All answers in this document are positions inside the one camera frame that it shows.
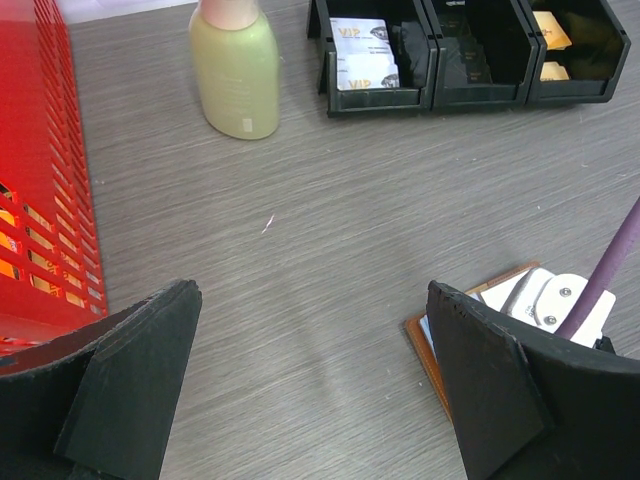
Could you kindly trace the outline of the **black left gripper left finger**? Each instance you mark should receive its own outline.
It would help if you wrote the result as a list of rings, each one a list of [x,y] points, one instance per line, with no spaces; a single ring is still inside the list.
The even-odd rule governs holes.
[[[70,331],[2,315],[2,478],[158,478],[201,307],[177,280]]]

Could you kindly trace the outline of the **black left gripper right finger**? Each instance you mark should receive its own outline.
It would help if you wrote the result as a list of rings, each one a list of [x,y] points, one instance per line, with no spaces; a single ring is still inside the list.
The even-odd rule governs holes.
[[[636,479],[639,363],[428,286],[427,316],[470,479]]]

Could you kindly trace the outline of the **brown leather card holder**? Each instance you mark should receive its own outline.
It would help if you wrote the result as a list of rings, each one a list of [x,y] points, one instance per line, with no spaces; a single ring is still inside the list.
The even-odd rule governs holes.
[[[465,294],[500,311],[518,281],[530,270],[539,266],[540,263],[537,261],[528,262],[476,287],[467,289]],[[424,313],[422,316],[408,319],[405,322],[405,330],[448,419],[453,422],[440,367],[435,355],[427,314]]]

